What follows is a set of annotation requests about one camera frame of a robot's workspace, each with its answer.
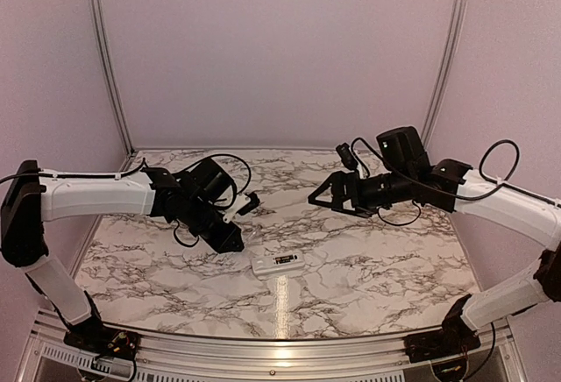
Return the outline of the white remote control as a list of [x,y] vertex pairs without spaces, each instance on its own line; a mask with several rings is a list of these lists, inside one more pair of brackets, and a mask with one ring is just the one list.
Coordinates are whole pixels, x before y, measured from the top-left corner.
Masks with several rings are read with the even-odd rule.
[[[284,255],[296,255],[297,260],[288,263],[276,265],[274,258]],[[252,272],[258,278],[265,278],[279,274],[286,274],[287,272],[301,270],[305,267],[306,262],[303,255],[298,251],[291,251],[286,253],[277,253],[274,255],[255,257],[251,260]]]

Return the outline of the small clear-handled screwdriver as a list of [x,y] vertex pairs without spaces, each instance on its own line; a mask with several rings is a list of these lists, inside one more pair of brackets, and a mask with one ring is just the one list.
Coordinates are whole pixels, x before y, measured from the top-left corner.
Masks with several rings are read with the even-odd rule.
[[255,244],[259,241],[259,230],[246,231],[242,236],[246,245]]

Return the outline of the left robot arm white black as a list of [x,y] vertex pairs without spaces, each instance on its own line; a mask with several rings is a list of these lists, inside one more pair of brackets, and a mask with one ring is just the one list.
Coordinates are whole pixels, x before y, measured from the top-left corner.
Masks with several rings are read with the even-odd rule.
[[133,343],[131,333],[110,329],[91,295],[81,289],[46,241],[46,225],[83,222],[92,230],[103,216],[161,218],[184,225],[214,252],[242,251],[235,216],[259,204],[212,158],[170,172],[141,163],[117,173],[64,173],[26,160],[1,179],[1,253],[45,297],[67,329],[67,340],[92,351]]

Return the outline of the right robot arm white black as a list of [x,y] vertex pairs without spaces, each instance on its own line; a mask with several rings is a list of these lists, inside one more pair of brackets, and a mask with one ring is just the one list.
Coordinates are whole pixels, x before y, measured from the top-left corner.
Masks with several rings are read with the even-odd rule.
[[454,223],[481,221],[542,247],[540,256],[519,272],[476,294],[456,301],[442,321],[434,345],[451,354],[469,334],[535,305],[560,300],[560,201],[517,187],[508,178],[492,178],[482,166],[455,159],[433,165],[413,126],[385,131],[371,152],[385,171],[369,174],[343,143],[337,154],[345,170],[332,173],[308,198],[312,205],[356,217],[379,216],[399,202],[431,206]]

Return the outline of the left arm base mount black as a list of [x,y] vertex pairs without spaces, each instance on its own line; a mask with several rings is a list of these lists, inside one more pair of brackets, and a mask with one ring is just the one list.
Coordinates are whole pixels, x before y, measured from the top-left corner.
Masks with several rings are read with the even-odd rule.
[[95,353],[98,357],[115,357],[134,360],[137,355],[140,334],[125,329],[98,327],[68,331],[64,344]]

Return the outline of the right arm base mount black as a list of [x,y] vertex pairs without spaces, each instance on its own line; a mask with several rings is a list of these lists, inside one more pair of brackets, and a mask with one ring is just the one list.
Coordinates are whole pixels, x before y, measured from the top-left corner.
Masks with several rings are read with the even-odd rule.
[[472,331],[437,329],[405,336],[406,355],[411,363],[420,363],[454,355],[461,355],[481,346],[479,337]]

